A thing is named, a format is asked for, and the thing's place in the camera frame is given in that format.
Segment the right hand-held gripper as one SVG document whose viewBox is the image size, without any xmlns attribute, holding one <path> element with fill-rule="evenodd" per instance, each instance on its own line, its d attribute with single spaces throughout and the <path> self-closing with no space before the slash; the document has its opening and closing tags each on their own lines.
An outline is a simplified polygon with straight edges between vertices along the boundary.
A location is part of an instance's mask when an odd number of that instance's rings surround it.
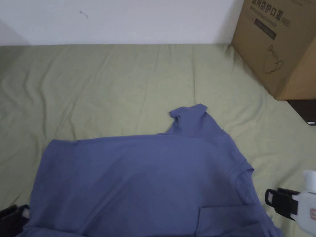
<svg viewBox="0 0 316 237">
<path fill-rule="evenodd" d="M 265 203 L 277 210 L 280 215 L 292 219 L 297 223 L 315 223 L 316 221 L 316 171 L 306 170 L 303 173 L 305 190 L 297 192 L 289 189 L 267 189 Z"/>
</svg>

